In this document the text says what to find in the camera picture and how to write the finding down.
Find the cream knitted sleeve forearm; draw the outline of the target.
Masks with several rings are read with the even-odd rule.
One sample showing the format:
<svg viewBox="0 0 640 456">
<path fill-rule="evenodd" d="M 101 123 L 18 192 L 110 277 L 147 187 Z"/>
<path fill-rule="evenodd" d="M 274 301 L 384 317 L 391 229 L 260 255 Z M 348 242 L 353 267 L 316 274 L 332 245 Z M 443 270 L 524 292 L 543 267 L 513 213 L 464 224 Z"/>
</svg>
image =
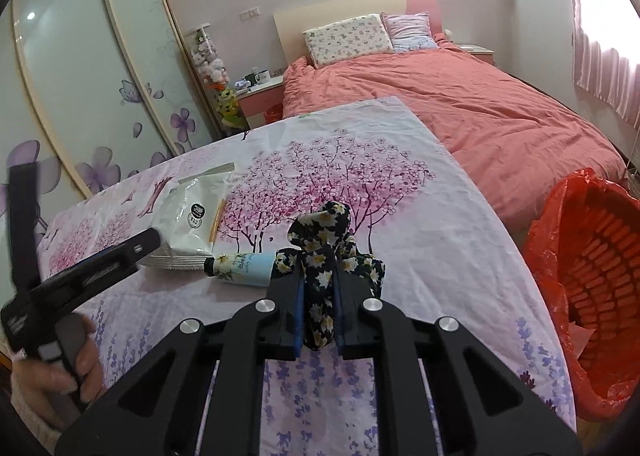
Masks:
<svg viewBox="0 0 640 456">
<path fill-rule="evenodd" d="M 53 455 L 61 431 L 46 392 L 22 384 L 15 374 L 12 375 L 11 386 L 11 404 L 17 415 L 47 453 Z"/>
</svg>

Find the person left hand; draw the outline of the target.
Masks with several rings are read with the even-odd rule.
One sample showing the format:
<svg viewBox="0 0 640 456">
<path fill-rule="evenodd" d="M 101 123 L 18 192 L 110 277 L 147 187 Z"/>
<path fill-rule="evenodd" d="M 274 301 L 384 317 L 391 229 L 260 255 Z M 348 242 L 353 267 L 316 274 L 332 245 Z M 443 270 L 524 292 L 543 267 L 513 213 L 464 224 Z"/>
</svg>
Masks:
<svg viewBox="0 0 640 456">
<path fill-rule="evenodd" d="M 81 402 L 89 405 L 106 390 L 99 350 L 92 338 L 96 325 L 85 315 L 81 318 L 86 336 L 75 360 L 75 372 L 81 386 L 65 369 L 42 361 L 26 358 L 13 364 L 14 384 L 22 392 L 26 404 L 47 424 L 58 430 L 64 430 L 70 422 L 55 411 L 50 401 L 52 396 L 79 391 Z"/>
</svg>

